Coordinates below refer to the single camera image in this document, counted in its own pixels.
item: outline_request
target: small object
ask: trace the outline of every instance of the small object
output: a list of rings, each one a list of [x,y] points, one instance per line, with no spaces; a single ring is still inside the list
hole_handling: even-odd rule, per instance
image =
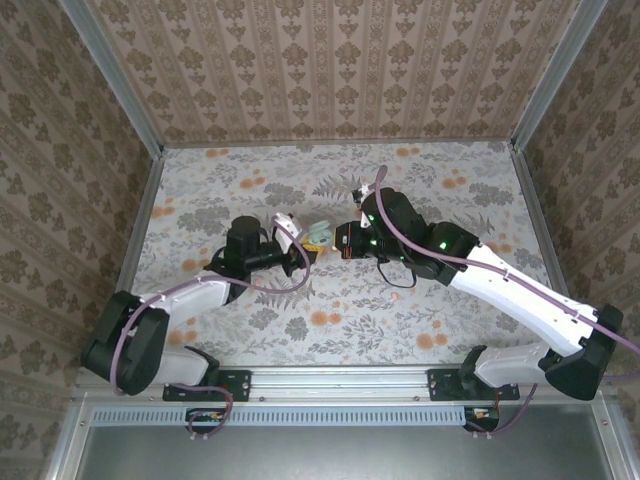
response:
[[[333,243],[333,234],[329,230],[329,222],[322,220],[309,227],[308,243],[317,247],[328,247]]]

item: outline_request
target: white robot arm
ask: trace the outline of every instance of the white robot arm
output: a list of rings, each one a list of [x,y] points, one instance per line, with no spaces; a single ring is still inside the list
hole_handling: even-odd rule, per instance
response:
[[[227,233],[227,244],[221,249],[222,257],[214,255],[211,263],[191,280],[160,295],[114,294],[82,352],[82,365],[109,380],[115,362],[117,386],[129,395],[151,385],[201,384],[208,372],[217,370],[218,362],[193,347],[172,346],[169,332],[191,317],[238,298],[250,283],[251,272],[280,265],[291,276],[294,270],[306,266],[293,247],[293,241],[299,242],[303,234],[298,221],[278,213],[273,222],[276,228],[272,239],[260,243],[260,236],[267,236],[260,222],[253,217],[236,218]],[[313,263],[315,253],[305,253]],[[135,319],[133,328],[126,331],[134,312],[151,300],[152,304]],[[127,337],[119,349],[122,335]]]
[[[542,339],[510,348],[474,347],[459,372],[461,387],[549,383],[573,398],[593,398],[615,341],[589,322],[615,334],[622,323],[620,310],[611,305],[596,310],[554,292],[507,264],[458,225],[427,224],[402,193],[380,188],[380,199],[375,198],[378,188],[379,184],[363,185],[353,192],[362,216],[359,222],[336,229],[342,258],[402,262],[416,277],[436,280],[494,305]]]

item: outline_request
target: wall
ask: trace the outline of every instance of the wall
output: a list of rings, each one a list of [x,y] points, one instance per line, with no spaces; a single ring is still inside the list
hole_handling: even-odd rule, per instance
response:
[[[90,0],[166,143],[510,136],[577,0]]]
[[[0,2],[0,478],[37,478],[150,159],[56,1]]]
[[[526,157],[571,293],[621,308],[640,343],[640,2],[609,2]],[[611,370],[640,362],[618,348]],[[640,387],[618,392],[640,431]]]

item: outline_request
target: purple cable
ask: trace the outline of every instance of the purple cable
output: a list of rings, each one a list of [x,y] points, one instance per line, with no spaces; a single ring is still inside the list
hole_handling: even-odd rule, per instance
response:
[[[124,342],[127,339],[127,335],[129,334],[129,332],[133,328],[133,325],[135,325],[136,320],[138,319],[140,314],[145,309],[147,309],[148,307],[150,307],[154,303],[156,303],[158,300],[162,300],[163,296],[172,295],[172,294],[174,294],[176,292],[179,292],[180,290],[183,290],[183,289],[185,289],[187,287],[190,287],[191,285],[196,285],[198,283],[202,283],[202,282],[208,281],[208,280],[224,280],[226,282],[234,283],[234,284],[240,285],[242,287],[251,288],[253,290],[258,290],[259,292],[275,293],[275,294],[287,294],[287,293],[295,292],[300,287],[302,287],[302,285],[307,283],[307,280],[309,279],[309,276],[311,275],[311,261],[309,260],[309,256],[307,255],[307,252],[302,247],[300,242],[298,242],[298,240],[293,235],[291,235],[285,228],[281,227],[280,225],[278,225],[275,222],[274,222],[274,226],[278,230],[280,230],[282,233],[284,233],[285,236],[287,238],[289,238],[289,240],[291,240],[293,245],[298,249],[298,251],[302,255],[302,259],[304,260],[304,263],[305,263],[305,272],[304,272],[304,277],[302,278],[302,280],[299,283],[297,283],[296,285],[292,286],[292,287],[284,288],[282,290],[276,290],[276,289],[273,289],[273,288],[266,288],[266,287],[260,287],[258,285],[253,285],[251,283],[243,282],[242,280],[237,280],[235,278],[223,277],[222,275],[205,275],[203,277],[192,278],[191,280],[187,280],[184,283],[181,283],[179,285],[176,285],[175,287],[171,287],[168,290],[165,290],[164,292],[161,292],[161,293],[159,293],[157,295],[154,295],[149,300],[147,300],[142,305],[140,305],[138,308],[136,308],[135,311],[131,314],[131,317],[129,317],[129,320],[127,321],[127,323],[124,325],[124,327],[122,327],[122,333],[120,334],[120,338],[118,338],[118,343],[116,344],[116,348],[113,351],[113,359],[111,360],[111,368],[109,369],[109,383],[113,387],[113,392],[116,395],[118,395],[118,396],[123,396],[124,395],[124,393],[122,393],[122,391],[118,388],[117,373],[118,373],[118,363],[120,362],[120,355],[122,355],[122,349],[124,348]]]
[[[412,250],[415,250],[416,252],[421,253],[422,255],[426,255],[427,257],[435,258],[437,260],[444,260],[444,261],[451,262],[451,263],[458,263],[458,264],[461,264],[461,265],[468,265],[470,267],[484,268],[485,270],[489,270],[491,272],[497,273],[498,275],[504,277],[505,279],[512,280],[513,282],[515,282],[518,285],[526,288],[527,290],[529,290],[533,294],[537,295],[538,297],[542,298],[543,300],[546,300],[547,302],[549,302],[554,307],[559,308],[560,310],[562,310],[563,313],[566,313],[567,315],[571,315],[572,318],[575,318],[576,320],[579,320],[579,321],[581,321],[583,323],[586,323],[591,328],[599,331],[600,333],[606,335],[607,337],[612,338],[616,342],[624,345],[625,347],[630,349],[632,352],[634,352],[636,355],[640,355],[640,347],[638,345],[630,342],[626,338],[621,337],[617,333],[612,332],[608,328],[605,328],[602,325],[600,325],[600,324],[588,319],[584,315],[578,313],[577,310],[573,310],[572,308],[568,307],[564,303],[556,300],[555,298],[553,298],[550,295],[546,294],[542,290],[538,289],[535,285],[531,285],[524,278],[521,278],[521,277],[519,277],[517,275],[514,275],[513,273],[508,272],[505,269],[496,267],[496,266],[488,264],[488,263],[478,262],[477,260],[468,260],[466,258],[452,257],[450,255],[445,255],[445,254],[442,254],[442,253],[432,252],[431,250],[427,250],[426,248],[423,248],[420,245],[417,245],[417,244],[413,243],[411,240],[409,240],[408,238],[406,238],[402,234],[402,232],[400,230],[398,230],[395,227],[395,225],[391,222],[391,219],[388,217],[387,212],[384,209],[384,203],[382,202],[382,194],[380,193],[380,185],[382,184],[382,180],[384,180],[384,177],[387,175],[387,171],[388,171],[387,166],[386,165],[382,165],[380,167],[380,169],[378,170],[378,173],[376,174],[376,180],[373,183],[373,186],[375,188],[376,204],[378,206],[378,211],[380,212],[380,216],[382,217],[382,220],[387,225],[389,230],[391,230],[391,233],[393,233],[395,235],[395,237],[398,240],[400,240],[400,242],[404,243],[407,247],[411,248]],[[633,379],[633,378],[637,378],[637,377],[640,377],[640,372],[635,373],[635,374],[630,374],[630,375],[608,376],[607,380]]]
[[[467,424],[471,425],[473,428],[478,429],[480,433],[484,432],[487,436],[500,435],[501,433],[505,433],[506,431],[513,428],[513,426],[520,421],[524,413],[527,411],[527,408],[529,408],[529,404],[531,403],[531,400],[533,400],[533,395],[536,393],[537,389],[538,389],[538,384],[534,383],[531,386],[531,391],[529,392],[529,395],[527,395],[527,398],[525,398],[524,403],[522,404],[522,408],[518,411],[516,416],[513,417],[504,427],[499,427],[495,429],[493,432],[487,432],[484,428],[482,428],[480,425],[476,423],[473,423],[467,420]]]
[[[225,390],[224,388],[220,388],[220,387],[198,387],[198,386],[192,387],[191,385],[183,385],[181,383],[174,385],[174,387],[180,388],[182,390],[188,390],[190,392],[218,392],[218,393],[222,393],[225,396],[225,399],[228,405],[224,412],[224,415],[222,416],[220,423],[218,423],[218,425],[216,425],[213,428],[213,430],[208,432],[207,436],[213,436],[216,433],[218,433],[222,429],[222,427],[225,425],[225,423],[229,421],[229,418],[231,418],[231,410],[233,409],[233,395],[231,395],[231,393],[228,390]],[[194,414],[191,415],[191,417],[189,417],[187,430],[191,435],[196,435],[196,432],[193,431],[194,420],[198,417],[210,415],[210,413],[211,412],[205,412],[205,411],[195,412]]]

